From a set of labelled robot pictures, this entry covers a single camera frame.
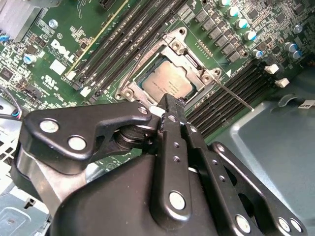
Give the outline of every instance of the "black ram slot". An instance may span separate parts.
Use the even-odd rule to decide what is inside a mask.
[[[89,62],[91,62],[100,51],[105,49],[104,51],[102,51],[102,56],[97,61],[95,61],[92,64],[92,66],[84,73],[83,81],[92,76],[100,68],[103,62],[107,59],[108,55],[111,54],[113,50],[115,50],[118,47],[118,45],[120,45],[126,39],[130,31],[134,28],[134,26],[137,25],[137,23],[142,20],[142,18],[147,14],[147,11],[151,7],[153,7],[156,4],[156,2],[157,1],[147,1],[139,10],[137,10],[134,13],[131,12],[128,16],[126,16],[126,18],[128,18],[132,15],[132,18],[129,21],[127,21],[124,28],[119,32],[118,35],[115,36],[115,38],[112,41],[109,41],[109,39],[113,37],[116,31],[110,34],[109,37],[106,37],[106,40],[104,40],[104,42],[101,43],[101,45],[97,48],[94,56],[92,55],[89,58]]]
[[[155,35],[157,34],[157,32],[164,26],[165,22],[169,21],[176,13],[177,11],[187,2],[187,0],[180,0],[177,2],[177,4],[175,4],[175,6],[168,11],[168,13],[159,20],[159,22],[156,22],[156,24],[153,26],[153,28],[150,30],[150,32],[145,36],[145,38],[141,41],[141,44],[139,44],[139,46],[137,48],[135,48],[126,58],[125,61],[123,63],[120,64],[120,66],[118,66],[115,71],[113,71],[110,76],[103,82],[103,84],[100,87],[100,91],[105,90],[119,75],[120,73],[123,71],[123,69],[125,69],[125,67],[130,64],[132,62],[132,60],[138,55],[139,51],[142,50],[142,48],[144,48],[147,43],[150,43],[151,40],[155,37]],[[159,9],[157,10],[157,12],[160,12],[160,14],[167,8],[167,4],[161,4]],[[155,17],[156,15],[153,14],[150,17],[150,20],[148,24],[143,24],[141,27],[141,30],[138,31],[138,36],[142,36],[145,31],[147,30],[147,28],[149,26],[151,26],[153,24],[153,22],[155,21]],[[120,57],[122,55],[124,55],[128,50],[129,50],[130,45],[125,44],[124,47],[124,51],[120,54],[116,56],[116,59],[119,60]],[[114,65],[115,63],[111,63],[111,65],[108,65],[106,68],[104,68],[101,73],[98,75],[98,79],[96,79],[97,81],[99,81],[100,79],[104,78],[105,75],[108,73],[108,71],[112,68],[112,65]]]
[[[238,79],[237,81],[234,81],[232,85],[230,86],[230,89],[235,93],[238,94],[238,92],[243,89],[246,86],[249,86],[251,83],[255,81],[255,79],[258,79],[261,75],[258,73],[247,73],[244,77],[241,79]],[[227,97],[227,92],[224,91],[222,88],[217,92],[220,94],[220,96],[216,96],[216,100],[212,99],[211,101],[208,102],[207,107],[204,106],[203,111],[199,111],[199,113],[194,114],[189,118],[190,122],[197,122],[197,119],[200,119],[200,117],[206,117],[207,114],[209,113],[207,110],[210,109],[211,107],[216,107],[217,106],[217,101],[222,100],[225,97]]]
[[[261,80],[259,83],[256,83],[254,86],[244,89],[239,96],[242,97],[245,101],[248,96],[250,96],[254,91],[258,90],[261,87],[264,87],[267,84],[266,81]],[[226,103],[223,103],[214,113],[210,114],[210,116],[203,120],[202,123],[196,125],[193,123],[194,126],[196,126],[199,130],[206,130],[207,127],[209,127],[212,124],[215,124],[215,122],[218,122],[218,120],[221,119],[224,114],[228,113],[229,110],[231,110],[232,107],[236,106],[239,103],[235,98],[231,98]]]
[[[244,68],[241,72],[239,72],[235,77],[231,78],[231,80],[229,80],[225,86],[228,87],[229,89],[233,88],[237,83],[239,83],[244,77],[248,76],[249,74],[253,73],[254,71],[256,71],[258,69],[257,65],[255,64],[249,64],[246,68]],[[208,104],[211,104],[212,101],[214,99],[216,99],[217,97],[221,96],[221,92],[223,92],[223,89],[219,89],[214,95],[212,95],[209,99],[207,99],[207,101],[205,101],[204,103],[202,103],[196,110],[194,110],[192,113],[190,113],[188,115],[188,119],[192,120],[194,119],[196,116],[198,116],[200,114],[200,112],[202,112],[202,110],[204,110],[204,107],[207,106]]]
[[[268,90],[268,87],[263,87],[261,90],[256,91],[255,94],[253,96],[251,96],[248,99],[248,103],[252,103],[254,102],[256,99],[258,99],[261,95],[263,95],[266,91]],[[232,119],[233,117],[235,117],[238,113],[240,113],[242,110],[244,109],[244,106],[242,104],[238,104],[237,106],[235,106],[234,108],[232,108],[232,110],[228,113],[228,115],[221,121],[218,122],[216,124],[213,124],[211,126],[209,126],[206,130],[204,130],[202,132],[202,136],[204,138],[208,137],[209,135],[211,135],[212,133],[214,133],[217,129],[219,129],[220,127],[222,127],[224,125],[224,123],[226,123],[228,120]]]

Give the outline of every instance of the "screw hole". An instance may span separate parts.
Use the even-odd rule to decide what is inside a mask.
[[[220,178],[220,180],[221,180],[222,182],[225,182],[224,176],[219,176],[219,178]]]
[[[176,118],[174,116],[168,116],[168,118],[173,121],[173,122],[176,122]]]
[[[181,161],[178,156],[174,156],[173,160],[174,160],[175,162],[177,162],[177,163],[179,163],[179,162]]]

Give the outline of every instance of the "white label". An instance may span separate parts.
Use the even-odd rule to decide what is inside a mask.
[[[315,105],[315,100],[305,100],[305,102],[299,106],[300,109],[309,109]]]
[[[65,66],[62,65],[61,62],[58,61],[57,59],[54,60],[54,62],[50,65],[49,68],[55,71],[59,75],[62,75],[63,72],[65,71]]]

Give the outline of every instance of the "cable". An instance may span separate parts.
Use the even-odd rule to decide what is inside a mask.
[[[11,98],[15,107],[18,109],[18,113],[13,114],[12,116],[16,117],[17,119],[20,119],[22,117],[22,109],[21,109],[19,103],[17,102],[17,100],[13,97],[11,92],[6,87],[0,85],[0,89],[3,90],[3,92]]]

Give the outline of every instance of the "surface-mount component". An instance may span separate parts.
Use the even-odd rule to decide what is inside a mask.
[[[206,20],[206,22],[201,26],[201,28],[202,28],[204,31],[209,31],[209,30],[211,30],[215,25],[216,25],[216,23],[215,23],[211,18],[209,18],[209,19]]]
[[[201,11],[199,11],[197,13],[197,15],[195,16],[195,20],[198,23],[202,23],[206,18],[207,18],[208,14],[207,12],[205,12],[203,9]]]
[[[5,66],[0,71],[0,77],[6,81],[9,81],[13,77],[13,75],[14,73]]]

